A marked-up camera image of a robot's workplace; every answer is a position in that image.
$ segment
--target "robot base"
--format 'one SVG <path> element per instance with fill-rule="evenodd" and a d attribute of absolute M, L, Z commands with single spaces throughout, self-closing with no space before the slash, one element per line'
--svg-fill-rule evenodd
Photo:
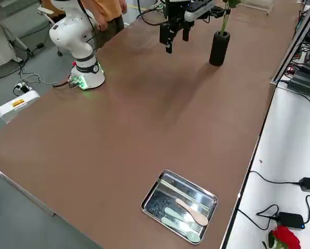
<path fill-rule="evenodd" d="M 78 85 L 82 90 L 90 88 L 96 88 L 102 85 L 105 81 L 104 71 L 98 63 L 98 72 L 94 73 L 83 73 L 74 67 L 71 71 L 70 82 Z"/>

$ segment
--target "white table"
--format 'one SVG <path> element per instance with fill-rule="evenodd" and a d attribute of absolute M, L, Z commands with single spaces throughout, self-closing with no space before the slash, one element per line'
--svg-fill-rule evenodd
<path fill-rule="evenodd" d="M 293 92 L 277 88 L 257 148 L 251 170 L 258 171 L 272 181 L 296 182 L 310 177 L 310 102 Z M 307 219 L 305 196 L 299 186 L 270 184 L 251 173 L 239 209 L 261 227 L 268 219 L 255 214 L 271 204 L 279 205 L 280 211 L 299 213 Z M 227 249 L 263 248 L 270 229 L 258 229 L 241 213 L 237 213 Z M 302 248 L 310 248 L 310 222 L 305 230 L 294 231 Z"/>

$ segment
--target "dark pants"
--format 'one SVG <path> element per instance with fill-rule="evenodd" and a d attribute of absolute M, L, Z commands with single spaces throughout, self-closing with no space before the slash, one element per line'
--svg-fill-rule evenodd
<path fill-rule="evenodd" d="M 121 30 L 124 29 L 124 21 L 123 17 L 117 17 L 113 19 L 112 21 L 107 23 L 107 30 L 105 31 L 99 31 L 97 28 L 96 33 L 97 35 L 97 45 L 96 45 L 96 50 L 103 47 L 106 42 L 111 40 L 113 36 L 118 34 Z"/>

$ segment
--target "plastic fork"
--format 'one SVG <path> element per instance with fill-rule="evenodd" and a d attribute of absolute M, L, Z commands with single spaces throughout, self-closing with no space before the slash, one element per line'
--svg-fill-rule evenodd
<path fill-rule="evenodd" d="M 168 215 L 171 215 L 172 217 L 182 221 L 182 222 L 185 222 L 191 229 L 193 229 L 194 231 L 196 232 L 201 232 L 202 231 L 202 228 L 203 226 L 200 226 L 198 223 L 196 222 L 190 222 L 190 221 L 187 221 L 186 218 L 184 218 L 183 216 L 181 216 L 180 214 L 178 214 L 176 211 L 174 211 L 173 209 L 169 208 L 169 207 L 166 207 L 164 209 L 165 213 L 167 213 Z"/>

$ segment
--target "green plant stem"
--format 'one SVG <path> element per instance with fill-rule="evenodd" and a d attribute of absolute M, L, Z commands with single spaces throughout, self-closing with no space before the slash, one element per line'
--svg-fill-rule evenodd
<path fill-rule="evenodd" d="M 229 3 L 230 3 L 230 0 L 227 0 L 227 2 L 225 3 L 225 9 L 228 9 L 229 8 Z M 224 31 L 225 31 L 225 28 L 226 28 L 226 24 L 227 24 L 227 20 L 228 20 L 228 14 L 224 14 L 224 18 L 223 18 L 223 25 L 222 25 L 222 29 L 221 29 L 221 35 L 224 35 Z"/>

